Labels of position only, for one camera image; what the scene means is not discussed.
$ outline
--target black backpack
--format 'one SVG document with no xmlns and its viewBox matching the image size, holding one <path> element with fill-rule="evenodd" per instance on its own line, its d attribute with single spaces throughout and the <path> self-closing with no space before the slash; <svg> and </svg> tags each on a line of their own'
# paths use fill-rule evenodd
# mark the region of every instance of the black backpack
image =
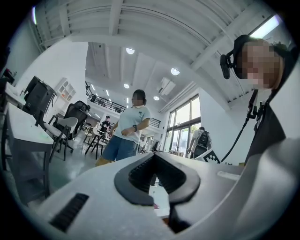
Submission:
<svg viewBox="0 0 300 240">
<path fill-rule="evenodd" d="M 208 132 L 204 131 L 197 140 L 197 145 L 206 148 L 209 142 Z"/>
</svg>

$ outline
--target ceiling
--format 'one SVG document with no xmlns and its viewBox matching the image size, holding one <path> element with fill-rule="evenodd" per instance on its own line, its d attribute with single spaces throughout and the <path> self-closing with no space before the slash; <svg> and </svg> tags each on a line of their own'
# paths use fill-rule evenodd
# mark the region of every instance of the ceiling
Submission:
<svg viewBox="0 0 300 240">
<path fill-rule="evenodd" d="M 183 74 L 171 74 L 172 66 L 143 53 L 135 51 L 128 54 L 125 47 L 111 46 L 99 43 L 89 43 L 86 60 L 86 81 L 92 83 L 100 97 L 127 106 L 131 105 L 131 96 L 136 89 L 146 93 L 147 105 L 160 110 L 186 85 L 192 82 Z M 160 95 L 158 89 L 162 79 L 170 79 L 175 87 L 168 95 Z"/>
<path fill-rule="evenodd" d="M 124 102 L 135 89 L 144 89 L 160 112 L 199 86 L 224 109 L 251 91 L 234 74 L 223 78 L 219 57 L 232 50 L 236 37 L 272 14 L 253 0 L 47 0 L 36 7 L 41 45 L 49 47 L 66 36 L 89 42 L 86 76 L 99 95 L 108 89 L 112 101 Z M 135 53 L 127 54 L 126 47 Z M 171 68 L 180 74 L 171 75 Z M 163 77 L 176 86 L 154 101 Z"/>
</svg>

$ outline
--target denim shorts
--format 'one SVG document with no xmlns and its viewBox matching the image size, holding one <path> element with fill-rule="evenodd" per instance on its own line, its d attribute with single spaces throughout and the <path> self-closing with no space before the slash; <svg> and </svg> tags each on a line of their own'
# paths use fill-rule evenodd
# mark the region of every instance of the denim shorts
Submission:
<svg viewBox="0 0 300 240">
<path fill-rule="evenodd" d="M 118 161 L 135 156 L 136 151 L 137 144 L 135 142 L 113 135 L 105 147 L 101 157 L 109 161 Z"/>
</svg>

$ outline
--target railing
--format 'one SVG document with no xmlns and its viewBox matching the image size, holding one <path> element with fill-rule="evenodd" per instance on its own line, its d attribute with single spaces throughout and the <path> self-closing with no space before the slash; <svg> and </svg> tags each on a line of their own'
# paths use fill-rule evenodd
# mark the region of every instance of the railing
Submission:
<svg viewBox="0 0 300 240">
<path fill-rule="evenodd" d="M 113 110 L 117 113 L 122 113 L 125 111 L 126 107 L 120 105 L 120 104 L 117 104 L 117 103 L 114 103 L 114 102 L 110 102 L 108 101 L 107 99 L 103 98 L 103 97 L 97 97 L 95 94 L 89 94 L 89 92 L 87 91 L 87 99 L 95 104 L 98 104 L 100 106 L 103 106 L 103 107 L 106 107 L 110 110 Z M 160 125 L 160 120 L 157 120 L 155 118 L 151 118 L 151 121 L 150 121 L 150 125 L 153 126 L 153 127 L 156 127 L 156 128 L 159 128 L 159 125 Z"/>
</svg>

